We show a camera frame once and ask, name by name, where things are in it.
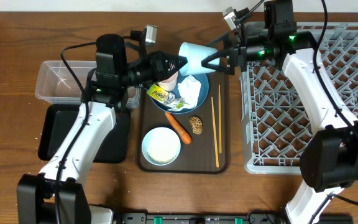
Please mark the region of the yellow foil snack wrapper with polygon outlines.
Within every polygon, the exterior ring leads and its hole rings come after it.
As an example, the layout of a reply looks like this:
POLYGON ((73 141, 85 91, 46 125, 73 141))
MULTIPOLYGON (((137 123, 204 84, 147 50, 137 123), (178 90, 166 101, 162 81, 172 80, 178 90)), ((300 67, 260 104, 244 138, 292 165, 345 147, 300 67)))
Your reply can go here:
POLYGON ((156 84, 153 84, 147 90, 147 94, 154 100, 163 104, 167 108, 167 111, 181 111, 188 106, 188 103, 186 103, 183 98, 177 98, 173 93, 164 90, 156 84))

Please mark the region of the light blue plastic cup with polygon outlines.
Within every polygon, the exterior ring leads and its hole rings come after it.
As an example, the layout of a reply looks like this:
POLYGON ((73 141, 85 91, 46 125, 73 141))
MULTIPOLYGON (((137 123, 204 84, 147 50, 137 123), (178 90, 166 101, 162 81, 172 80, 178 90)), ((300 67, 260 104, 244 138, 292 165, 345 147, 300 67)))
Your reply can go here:
POLYGON ((188 62, 180 69, 180 74, 188 76, 214 72, 213 69, 203 67, 201 61, 216 52, 218 50, 212 47, 188 42, 182 43, 179 49, 179 56, 186 57, 188 62))

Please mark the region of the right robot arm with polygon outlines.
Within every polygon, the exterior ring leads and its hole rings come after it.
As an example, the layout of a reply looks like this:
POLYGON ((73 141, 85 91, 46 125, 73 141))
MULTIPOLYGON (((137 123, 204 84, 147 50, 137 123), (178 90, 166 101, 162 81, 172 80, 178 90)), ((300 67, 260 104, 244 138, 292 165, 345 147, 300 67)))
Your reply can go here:
POLYGON ((310 121, 313 136, 300 157, 302 183, 276 223, 332 223, 321 213, 358 180, 358 118, 343 102, 323 65, 321 38, 299 31, 291 1, 261 1, 264 35, 250 36, 244 23, 252 9, 227 8, 224 20, 234 38, 221 37, 224 47, 202 60, 204 68, 233 74, 248 62, 273 60, 291 81, 310 121), (212 65, 226 58, 227 65, 212 65))

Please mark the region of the pink plastic cup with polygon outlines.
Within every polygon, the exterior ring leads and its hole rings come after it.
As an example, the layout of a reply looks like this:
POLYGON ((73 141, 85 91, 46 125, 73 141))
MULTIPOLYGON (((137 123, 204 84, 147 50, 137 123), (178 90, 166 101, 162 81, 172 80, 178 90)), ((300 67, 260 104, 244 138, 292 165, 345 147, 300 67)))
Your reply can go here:
POLYGON ((177 85, 178 72, 174 73, 170 78, 158 82, 158 86, 165 91, 172 91, 177 85))

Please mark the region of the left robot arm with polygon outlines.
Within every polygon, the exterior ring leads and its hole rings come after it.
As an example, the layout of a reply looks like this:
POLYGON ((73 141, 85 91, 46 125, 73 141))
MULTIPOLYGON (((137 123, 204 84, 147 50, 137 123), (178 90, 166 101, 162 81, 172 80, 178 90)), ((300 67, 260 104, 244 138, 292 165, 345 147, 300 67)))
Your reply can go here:
POLYGON ((90 205, 84 185, 90 167, 116 114, 126 108, 127 89, 170 78, 187 64, 186 57, 162 51, 147 53, 146 35, 133 31, 127 43, 117 34, 93 42, 96 68, 80 86, 76 120, 54 156, 37 175, 25 174, 17 185, 19 223, 113 223, 114 212, 90 205))

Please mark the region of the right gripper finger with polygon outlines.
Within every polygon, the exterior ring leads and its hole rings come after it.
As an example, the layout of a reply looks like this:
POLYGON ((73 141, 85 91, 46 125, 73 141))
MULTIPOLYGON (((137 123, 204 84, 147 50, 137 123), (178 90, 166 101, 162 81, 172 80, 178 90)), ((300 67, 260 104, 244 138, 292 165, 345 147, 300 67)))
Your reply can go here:
POLYGON ((214 46, 218 45, 220 42, 223 43, 224 47, 237 46, 238 45, 237 32, 234 32, 234 31, 227 32, 227 33, 221 35, 220 37, 218 37, 217 39, 212 40, 208 44, 208 46, 214 47, 214 46))
POLYGON ((201 61, 201 65, 203 68, 207 68, 215 72, 228 73, 229 68, 227 66, 220 65, 221 59, 226 58, 227 56, 228 52, 226 50, 215 52, 212 55, 207 56, 205 59, 203 59, 201 61))

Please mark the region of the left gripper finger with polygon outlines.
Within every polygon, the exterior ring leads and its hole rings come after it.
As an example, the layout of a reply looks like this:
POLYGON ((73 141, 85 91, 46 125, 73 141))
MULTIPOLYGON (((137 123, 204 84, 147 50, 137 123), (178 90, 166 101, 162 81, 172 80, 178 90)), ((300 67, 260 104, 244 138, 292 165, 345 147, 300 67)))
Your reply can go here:
POLYGON ((184 67, 188 60, 184 56, 172 55, 163 52, 163 63, 167 66, 168 70, 179 70, 184 67))
POLYGON ((169 70, 159 73, 157 76, 157 82, 170 78, 176 72, 178 72, 178 68, 170 68, 169 70))

